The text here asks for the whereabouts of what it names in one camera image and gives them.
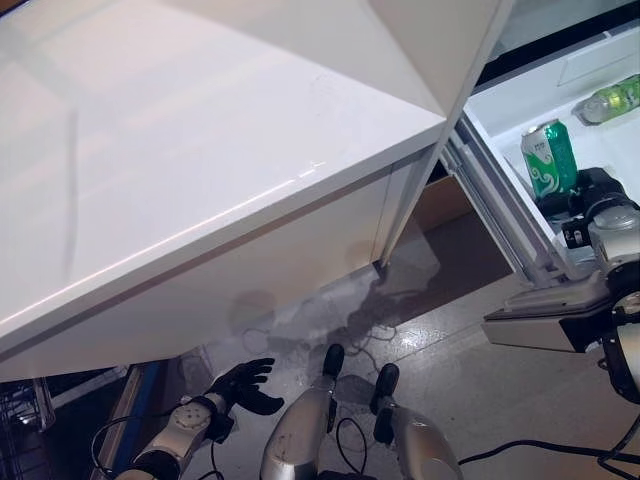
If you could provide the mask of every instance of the cabinet door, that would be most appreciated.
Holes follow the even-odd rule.
[[[372,261],[390,170],[33,337],[0,362],[0,381],[169,358],[242,334]]]

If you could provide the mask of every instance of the black glove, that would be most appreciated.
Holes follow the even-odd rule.
[[[267,381],[264,373],[271,371],[273,358],[260,358],[233,367],[215,382],[207,393],[217,393],[227,402],[227,410],[234,404],[258,415],[273,415],[284,405],[282,398],[265,395],[258,389],[258,383]]]

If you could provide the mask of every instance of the open drawer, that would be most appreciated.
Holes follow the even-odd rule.
[[[575,105],[640,71],[640,27],[599,40],[472,95],[442,160],[455,173],[511,267],[531,287],[579,281],[595,269],[591,247],[569,250],[560,221],[534,204],[522,133],[558,118],[569,131],[578,169],[602,167],[640,201],[640,109],[585,126]]]

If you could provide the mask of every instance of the black wire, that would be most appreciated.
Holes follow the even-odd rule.
[[[349,459],[345,455],[344,450],[342,450],[342,443],[340,442],[340,428],[342,427],[344,422],[351,422],[354,425],[354,427],[358,429],[358,432],[360,432],[360,436],[362,437],[362,444],[364,445],[364,458],[362,459],[362,467],[360,467],[360,470],[358,470],[356,467],[353,466],[353,464],[349,461]],[[357,473],[359,475],[364,475],[364,470],[367,467],[367,457],[368,457],[367,437],[362,431],[362,428],[360,428],[360,425],[358,425],[358,422],[356,422],[351,417],[345,417],[342,420],[340,420],[338,422],[338,426],[336,426],[336,443],[338,444],[338,450],[340,451],[340,455],[342,455],[342,459],[345,461],[347,465],[349,465],[349,468],[351,468],[351,470],[353,470],[354,473]]]
[[[596,457],[596,458],[602,457],[604,455],[608,455],[609,453],[611,453],[609,450],[600,450],[598,448],[575,447],[573,445],[558,445],[556,443],[541,442],[539,440],[516,440],[515,442],[509,442],[509,443],[505,443],[504,445],[500,445],[498,448],[494,448],[493,450],[490,450],[488,452],[479,453],[478,455],[467,457],[463,460],[460,460],[458,464],[464,465],[466,463],[477,462],[478,460],[484,460],[486,458],[490,458],[495,455],[498,455],[499,453],[502,453],[505,450],[508,450],[509,448],[518,447],[518,446],[537,447],[537,448],[543,448],[545,450],[551,450],[553,452],[570,453],[573,455],[584,455],[584,456]],[[615,459],[621,462],[640,465],[640,456],[638,455],[620,453],[616,456]]]
[[[622,437],[622,440],[620,440],[616,444],[616,446],[613,447],[611,451],[608,452],[606,455],[598,457],[598,465],[600,465],[605,470],[608,470],[609,472],[615,475],[618,475],[619,477],[622,477],[626,480],[637,480],[638,477],[635,477],[634,475],[631,475],[625,472],[624,470],[620,470],[619,468],[609,465],[607,461],[620,460],[622,455],[621,453],[622,450],[624,450],[625,447],[629,444],[629,442],[635,436],[639,428],[640,428],[640,415],[636,417],[635,421],[631,424],[629,431],[624,435],[624,437]]]
[[[215,443],[211,442],[211,470],[209,470],[207,473],[205,473],[201,477],[198,477],[198,480],[204,480],[205,478],[208,478],[211,475],[215,475],[216,476],[216,480],[224,480],[224,475],[222,475],[222,472],[220,470],[218,470],[218,467],[216,465],[216,459],[213,456],[213,447],[214,446],[215,446]]]
[[[108,480],[114,480],[115,474],[113,470],[102,465],[102,462],[100,461],[100,459],[98,458],[98,454],[96,453],[96,440],[98,439],[98,437],[103,432],[106,432],[107,430],[109,430],[114,425],[117,425],[118,423],[127,422],[129,420],[143,420],[147,418],[166,417],[167,415],[171,415],[171,412],[173,412],[173,410],[178,406],[179,405],[171,407],[171,409],[162,413],[155,413],[152,415],[127,415],[126,417],[114,418],[108,421],[107,423],[105,423],[102,427],[100,427],[96,431],[96,433],[93,434],[93,437],[91,438],[91,460],[93,461],[93,466],[102,474],[103,477],[107,478]]]

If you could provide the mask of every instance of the green can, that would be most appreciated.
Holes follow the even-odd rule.
[[[575,186],[576,159],[567,127],[557,118],[527,130],[520,148],[537,198],[568,192]]]

